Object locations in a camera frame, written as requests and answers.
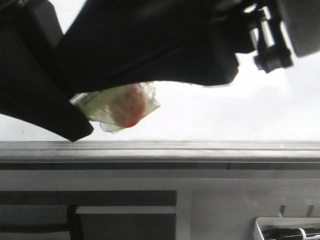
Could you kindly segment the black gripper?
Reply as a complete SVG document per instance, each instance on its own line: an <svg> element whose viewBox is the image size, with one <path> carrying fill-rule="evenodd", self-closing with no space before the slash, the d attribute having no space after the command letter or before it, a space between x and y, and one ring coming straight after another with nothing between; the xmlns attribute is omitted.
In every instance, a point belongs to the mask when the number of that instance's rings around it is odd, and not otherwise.
<svg viewBox="0 0 320 240"><path fill-rule="evenodd" d="M318 0L238 0L234 16L234 51L256 51L254 63L267 74L291 67L292 54L301 58L320 50Z"/></svg>

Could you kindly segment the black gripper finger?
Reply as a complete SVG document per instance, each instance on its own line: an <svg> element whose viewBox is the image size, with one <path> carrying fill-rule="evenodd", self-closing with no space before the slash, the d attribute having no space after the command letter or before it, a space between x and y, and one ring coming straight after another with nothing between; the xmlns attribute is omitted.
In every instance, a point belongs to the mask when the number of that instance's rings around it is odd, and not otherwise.
<svg viewBox="0 0 320 240"><path fill-rule="evenodd" d="M199 0L88 0L55 54L74 94L149 81L224 85L239 67Z"/></svg>
<svg viewBox="0 0 320 240"><path fill-rule="evenodd" d="M0 112L71 142L93 132L54 54L63 37L48 0L0 3Z"/></svg>

